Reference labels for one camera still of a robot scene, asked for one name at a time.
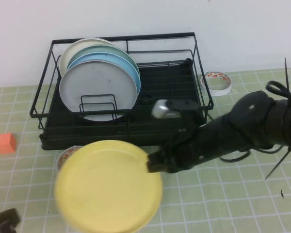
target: cutting mat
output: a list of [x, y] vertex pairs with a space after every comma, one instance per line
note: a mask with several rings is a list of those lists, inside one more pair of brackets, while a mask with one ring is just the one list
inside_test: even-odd
[[[213, 117], [230, 111], [246, 93], [264, 89], [268, 80], [285, 83], [284, 70], [227, 74], [233, 80], [233, 90], [214, 97]], [[72, 233], [57, 212], [53, 197], [55, 158], [61, 151], [41, 149], [38, 121], [29, 116], [36, 89], [0, 88], [0, 133], [13, 132], [18, 141], [16, 153], [0, 155], [0, 211], [18, 209], [23, 218], [18, 233]], [[47, 87], [42, 89], [41, 103], [46, 94]], [[155, 149], [146, 148], [148, 152]], [[291, 154], [264, 180], [284, 153], [253, 152], [235, 164], [216, 159], [189, 171], [163, 173], [162, 204], [139, 233], [291, 232]], [[226, 158], [239, 155], [236, 152]]]

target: black dish rack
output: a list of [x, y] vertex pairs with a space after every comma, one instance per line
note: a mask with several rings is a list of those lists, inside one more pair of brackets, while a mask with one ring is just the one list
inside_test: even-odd
[[[183, 122], [181, 118], [155, 119], [151, 116], [153, 105], [161, 99], [191, 99], [199, 103], [204, 116], [200, 124], [206, 123], [207, 112], [213, 108], [213, 101], [206, 87], [205, 104], [197, 80], [200, 76], [205, 80], [205, 75], [195, 33], [103, 39], [125, 50], [137, 63], [141, 77], [141, 92], [135, 106], [133, 109], [118, 110], [114, 98], [114, 103], [110, 103], [113, 110], [85, 112], [83, 96], [80, 97], [80, 111], [70, 112], [59, 94], [62, 77], [58, 61], [65, 48], [79, 39], [53, 40], [30, 110], [30, 116], [39, 119], [38, 128], [43, 130], [40, 139], [44, 150], [63, 150], [99, 140], [122, 140], [137, 146], [164, 144], [183, 127]], [[200, 75], [197, 73], [195, 59], [199, 63]], [[112, 115], [113, 120], [94, 122], [84, 119], [84, 116], [88, 115], [106, 114]]]

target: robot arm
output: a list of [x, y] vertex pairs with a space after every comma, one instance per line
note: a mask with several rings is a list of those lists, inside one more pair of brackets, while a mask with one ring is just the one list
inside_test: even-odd
[[186, 123], [158, 152], [148, 156], [149, 172], [175, 173], [234, 151], [288, 146], [291, 151], [291, 93], [282, 84], [269, 81], [266, 89], [287, 100], [274, 100], [263, 91], [241, 98], [232, 110], [199, 126], [199, 105], [191, 100], [159, 100], [152, 111], [162, 118], [180, 113]]

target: orange sponge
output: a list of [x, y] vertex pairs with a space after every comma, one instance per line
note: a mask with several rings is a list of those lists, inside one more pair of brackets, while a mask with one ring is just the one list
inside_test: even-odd
[[11, 133], [0, 134], [0, 154], [13, 153], [16, 150], [16, 139]]

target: roll of tape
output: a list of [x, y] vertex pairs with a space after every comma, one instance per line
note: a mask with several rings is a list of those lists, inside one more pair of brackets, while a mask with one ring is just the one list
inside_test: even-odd
[[[232, 86], [233, 86], [232, 80], [226, 74], [224, 74], [222, 72], [217, 72], [217, 71], [207, 72], [205, 74], [205, 78], [206, 78], [206, 80], [207, 79], [222, 79], [223, 81], [225, 81], [225, 83], [227, 85], [227, 87], [225, 89], [222, 89], [222, 90], [211, 89], [209, 87], [209, 85], [208, 85], [210, 94], [212, 96], [223, 96], [223, 95], [226, 95], [227, 93], [229, 93], [232, 90]], [[205, 82], [204, 82], [203, 76], [200, 77], [200, 83], [202, 85], [202, 89], [204, 91], [206, 91], [206, 86], [205, 86]]]

